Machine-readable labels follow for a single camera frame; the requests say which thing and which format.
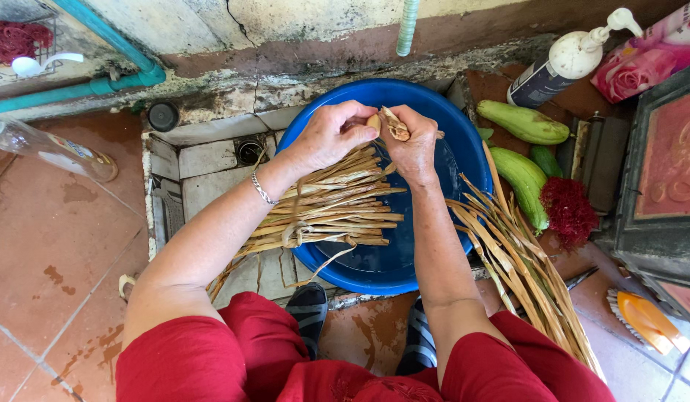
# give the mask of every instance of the white pump dispenser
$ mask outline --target white pump dispenser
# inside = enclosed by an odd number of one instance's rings
[[[620,29],[628,29],[637,37],[643,35],[633,13],[620,8],[608,16],[608,26],[562,36],[548,54],[539,57],[511,84],[506,91],[509,104],[536,109],[577,79],[590,74],[603,58],[603,44],[610,31]]]

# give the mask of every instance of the teal pipe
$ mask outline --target teal pipe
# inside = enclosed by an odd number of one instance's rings
[[[99,35],[108,44],[112,45],[114,49],[126,56],[136,64],[141,71],[150,71],[154,62],[136,49],[134,45],[126,41],[123,36],[119,35],[111,26],[100,19],[97,14],[94,14],[87,6],[83,5],[79,0],[53,0],[54,3],[63,8],[67,13],[71,14],[77,21],[83,23],[87,28],[91,29],[95,34]]]
[[[404,0],[402,9],[402,22],[399,24],[399,37],[397,38],[397,55],[406,56],[412,48],[414,26],[417,24],[417,11],[419,0]]]
[[[36,94],[16,96],[10,99],[0,100],[0,113],[12,110],[24,109],[53,102],[61,102],[67,99],[80,98],[90,95],[108,95],[121,89],[131,87],[151,87],[166,81],[166,73],[163,68],[146,57],[131,43],[121,37],[111,26],[103,22],[92,10],[83,5],[79,0],[54,0],[58,6],[71,14],[87,28],[91,29],[108,44],[124,54],[128,60],[136,64],[141,71],[136,74],[121,77],[118,81],[108,78],[96,78],[87,84],[77,84],[71,87],[51,89],[37,92]]]

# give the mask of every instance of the pink tissue box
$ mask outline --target pink tissue box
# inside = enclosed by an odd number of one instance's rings
[[[690,65],[690,2],[612,50],[591,83],[616,103]]]

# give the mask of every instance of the black sandal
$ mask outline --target black sandal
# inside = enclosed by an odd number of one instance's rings
[[[308,283],[296,289],[287,302],[286,311],[298,322],[301,338],[308,348],[310,360],[318,355],[318,340],[328,315],[328,297],[319,283]]]
[[[422,297],[419,296],[409,309],[407,343],[395,375],[409,376],[430,367],[436,367],[436,349],[427,316],[424,315]]]

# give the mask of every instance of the silver bracelet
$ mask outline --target silver bracelet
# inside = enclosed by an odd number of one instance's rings
[[[260,183],[258,182],[258,179],[255,178],[255,172],[251,173],[251,181],[253,182],[253,185],[255,186],[255,189],[258,190],[258,194],[269,204],[269,205],[278,205],[278,201],[273,201],[270,199],[268,196],[268,193],[263,191],[263,188],[260,187]]]

